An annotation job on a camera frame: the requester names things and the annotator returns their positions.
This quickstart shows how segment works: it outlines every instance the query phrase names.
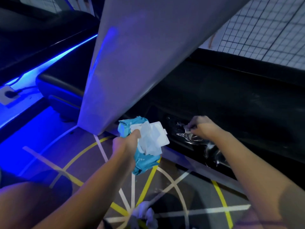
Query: hand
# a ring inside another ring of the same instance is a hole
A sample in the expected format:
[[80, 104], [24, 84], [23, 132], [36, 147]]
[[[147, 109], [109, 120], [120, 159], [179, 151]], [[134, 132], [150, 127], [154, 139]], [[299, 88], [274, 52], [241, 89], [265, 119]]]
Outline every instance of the hand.
[[138, 146], [138, 139], [141, 138], [140, 131], [136, 129], [126, 138], [116, 137], [112, 142], [112, 155], [118, 153], [123, 150], [124, 153], [128, 153], [132, 156], [135, 155], [135, 151]]
[[213, 138], [223, 131], [207, 116], [194, 116], [186, 127], [190, 129], [192, 134], [210, 141], [213, 141]]

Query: person's left arm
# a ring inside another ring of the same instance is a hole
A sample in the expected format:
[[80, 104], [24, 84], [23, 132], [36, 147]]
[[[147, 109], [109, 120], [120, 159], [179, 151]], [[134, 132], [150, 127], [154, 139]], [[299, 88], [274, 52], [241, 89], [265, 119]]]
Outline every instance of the person's left arm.
[[109, 161], [61, 207], [34, 228], [80, 229], [97, 226], [135, 167], [134, 154], [140, 137], [140, 131], [135, 130], [126, 138], [115, 138]]

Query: person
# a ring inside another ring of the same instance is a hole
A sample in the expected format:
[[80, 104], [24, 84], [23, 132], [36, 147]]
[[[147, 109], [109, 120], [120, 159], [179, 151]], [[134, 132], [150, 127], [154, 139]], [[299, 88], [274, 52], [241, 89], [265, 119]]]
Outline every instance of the person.
[[[232, 134], [221, 129], [207, 116], [194, 117], [188, 127], [193, 134], [211, 140], [217, 145], [251, 202], [252, 208], [235, 225], [235, 228], [305, 228], [305, 192], [300, 187], [247, 149]], [[113, 154], [109, 161], [64, 204], [33, 228], [96, 228], [109, 209], [115, 194], [135, 167], [133, 156], [140, 137], [139, 130], [135, 130], [126, 138], [115, 138]], [[10, 198], [12, 196], [9, 196], [7, 191], [0, 193], [0, 208], [2, 203], [8, 203]], [[27, 215], [31, 215], [29, 206], [23, 213], [17, 214], [19, 221], [15, 218], [13, 222], [10, 214], [16, 206], [6, 204], [6, 207], [6, 210], [2, 208], [0, 213], [2, 228], [21, 225], [20, 222], [24, 222]]]

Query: person's right hand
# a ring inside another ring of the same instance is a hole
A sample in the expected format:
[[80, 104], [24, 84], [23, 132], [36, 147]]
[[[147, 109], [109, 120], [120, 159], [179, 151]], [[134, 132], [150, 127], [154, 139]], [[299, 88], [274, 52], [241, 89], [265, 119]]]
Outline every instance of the person's right hand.
[[223, 131], [207, 116], [194, 116], [186, 127], [190, 129], [192, 134], [210, 141], [213, 141], [213, 138]]

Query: forearm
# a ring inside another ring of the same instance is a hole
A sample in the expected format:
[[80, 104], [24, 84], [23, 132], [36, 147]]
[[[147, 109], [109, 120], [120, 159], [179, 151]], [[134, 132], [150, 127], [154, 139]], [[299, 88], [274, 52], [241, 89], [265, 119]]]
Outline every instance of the forearm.
[[255, 155], [233, 135], [221, 131], [212, 139], [230, 164], [262, 221], [281, 222], [279, 201], [295, 185], [285, 175]]
[[135, 165], [134, 158], [124, 149], [124, 146], [120, 147], [67, 202], [35, 229], [78, 229], [101, 221]]

